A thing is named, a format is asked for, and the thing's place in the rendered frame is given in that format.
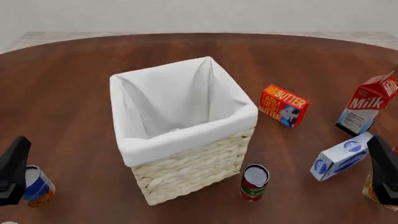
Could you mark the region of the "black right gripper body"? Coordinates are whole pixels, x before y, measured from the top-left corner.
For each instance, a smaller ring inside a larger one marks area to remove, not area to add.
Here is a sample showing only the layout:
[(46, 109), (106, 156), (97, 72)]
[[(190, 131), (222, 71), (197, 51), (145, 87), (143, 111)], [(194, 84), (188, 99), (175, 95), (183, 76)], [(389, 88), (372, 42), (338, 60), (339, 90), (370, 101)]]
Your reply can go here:
[(381, 205), (398, 206), (398, 192), (386, 184), (375, 185), (374, 192)]

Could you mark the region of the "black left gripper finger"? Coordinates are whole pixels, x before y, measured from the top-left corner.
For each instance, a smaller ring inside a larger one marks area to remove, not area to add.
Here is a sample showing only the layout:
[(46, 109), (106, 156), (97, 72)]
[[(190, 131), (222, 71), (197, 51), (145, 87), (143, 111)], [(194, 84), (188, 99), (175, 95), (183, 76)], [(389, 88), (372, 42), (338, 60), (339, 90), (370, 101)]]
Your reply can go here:
[(0, 156), (0, 188), (9, 188), (11, 184), (25, 186), (25, 167), (30, 147), (30, 141), (19, 136)]

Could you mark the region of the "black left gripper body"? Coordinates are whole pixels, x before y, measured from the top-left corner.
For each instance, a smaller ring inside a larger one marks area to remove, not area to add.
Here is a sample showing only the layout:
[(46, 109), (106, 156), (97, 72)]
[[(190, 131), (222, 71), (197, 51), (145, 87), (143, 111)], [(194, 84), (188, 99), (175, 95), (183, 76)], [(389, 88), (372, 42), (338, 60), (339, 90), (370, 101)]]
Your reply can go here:
[(19, 184), (11, 184), (8, 187), (0, 186), (0, 207), (17, 205), (25, 192), (25, 187)]

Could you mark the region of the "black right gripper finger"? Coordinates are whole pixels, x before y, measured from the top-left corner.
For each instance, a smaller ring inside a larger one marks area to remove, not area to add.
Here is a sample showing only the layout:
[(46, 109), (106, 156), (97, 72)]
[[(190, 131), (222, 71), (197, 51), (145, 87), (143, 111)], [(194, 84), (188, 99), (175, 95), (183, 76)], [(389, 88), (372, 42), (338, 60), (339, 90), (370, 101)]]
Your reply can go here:
[(378, 135), (373, 136), (367, 145), (376, 184), (386, 184), (392, 190), (398, 190), (398, 154)]

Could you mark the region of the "blue alphabet soup tin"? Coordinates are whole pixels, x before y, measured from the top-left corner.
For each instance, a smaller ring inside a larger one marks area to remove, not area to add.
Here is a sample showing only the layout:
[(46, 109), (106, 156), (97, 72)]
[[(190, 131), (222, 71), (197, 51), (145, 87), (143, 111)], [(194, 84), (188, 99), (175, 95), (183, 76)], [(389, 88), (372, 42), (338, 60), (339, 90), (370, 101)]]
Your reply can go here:
[(25, 170), (26, 188), (23, 201), (30, 207), (40, 207), (55, 195), (55, 186), (38, 166), (27, 166)]

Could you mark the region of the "red tomato sauce tin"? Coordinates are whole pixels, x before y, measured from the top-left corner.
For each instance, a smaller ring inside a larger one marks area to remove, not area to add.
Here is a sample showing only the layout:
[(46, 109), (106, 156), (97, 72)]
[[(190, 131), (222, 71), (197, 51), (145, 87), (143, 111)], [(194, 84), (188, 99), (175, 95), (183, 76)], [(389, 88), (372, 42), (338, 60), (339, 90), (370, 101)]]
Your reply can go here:
[(243, 169), (239, 192), (243, 199), (259, 201), (270, 179), (269, 171), (260, 164), (249, 164)]

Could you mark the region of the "white-lined wicker basket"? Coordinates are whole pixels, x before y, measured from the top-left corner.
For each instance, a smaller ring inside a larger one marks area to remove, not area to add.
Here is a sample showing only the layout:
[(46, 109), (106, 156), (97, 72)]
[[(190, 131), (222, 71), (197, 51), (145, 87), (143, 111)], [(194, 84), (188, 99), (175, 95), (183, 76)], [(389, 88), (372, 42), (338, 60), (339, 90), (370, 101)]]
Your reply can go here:
[(109, 90), (118, 149), (149, 205), (239, 173), (258, 111), (211, 57), (115, 74)]

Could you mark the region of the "orange juice carton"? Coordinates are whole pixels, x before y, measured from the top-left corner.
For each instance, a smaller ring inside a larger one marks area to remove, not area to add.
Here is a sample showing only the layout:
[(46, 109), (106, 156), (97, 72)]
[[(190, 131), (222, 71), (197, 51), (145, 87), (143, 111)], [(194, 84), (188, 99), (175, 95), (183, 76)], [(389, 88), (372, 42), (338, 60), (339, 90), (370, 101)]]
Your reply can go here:
[(377, 195), (375, 194), (373, 190), (373, 173), (370, 173), (365, 180), (362, 194), (365, 195), (367, 198), (371, 199), (372, 201), (375, 201), (379, 203), (379, 200), (377, 198)]

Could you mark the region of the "blue and white food box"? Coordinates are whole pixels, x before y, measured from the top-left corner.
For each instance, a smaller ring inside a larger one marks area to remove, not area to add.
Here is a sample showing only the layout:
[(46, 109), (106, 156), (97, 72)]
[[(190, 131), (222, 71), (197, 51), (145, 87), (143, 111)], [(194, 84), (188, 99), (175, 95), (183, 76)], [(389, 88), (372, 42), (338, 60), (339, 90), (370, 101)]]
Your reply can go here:
[(357, 164), (368, 155), (367, 142), (372, 137), (372, 134), (365, 132), (322, 151), (313, 163), (310, 173), (321, 182)]

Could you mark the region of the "red and white milk carton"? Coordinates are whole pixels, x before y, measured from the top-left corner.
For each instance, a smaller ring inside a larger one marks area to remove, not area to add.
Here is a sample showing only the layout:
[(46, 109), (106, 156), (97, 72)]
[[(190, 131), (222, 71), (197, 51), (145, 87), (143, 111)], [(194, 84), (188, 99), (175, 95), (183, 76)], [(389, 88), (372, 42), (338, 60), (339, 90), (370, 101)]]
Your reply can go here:
[(398, 95), (398, 83), (394, 75), (376, 76), (361, 84), (346, 105), (336, 126), (352, 136), (367, 132), (389, 102)]

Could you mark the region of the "red butter box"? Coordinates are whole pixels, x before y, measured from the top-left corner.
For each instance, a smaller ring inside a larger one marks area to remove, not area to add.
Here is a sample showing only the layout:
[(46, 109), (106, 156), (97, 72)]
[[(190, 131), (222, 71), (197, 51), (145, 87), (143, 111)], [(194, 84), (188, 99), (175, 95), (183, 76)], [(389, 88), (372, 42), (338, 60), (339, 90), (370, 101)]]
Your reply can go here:
[(301, 123), (309, 101), (281, 87), (270, 84), (263, 89), (259, 100), (259, 111), (290, 128)]

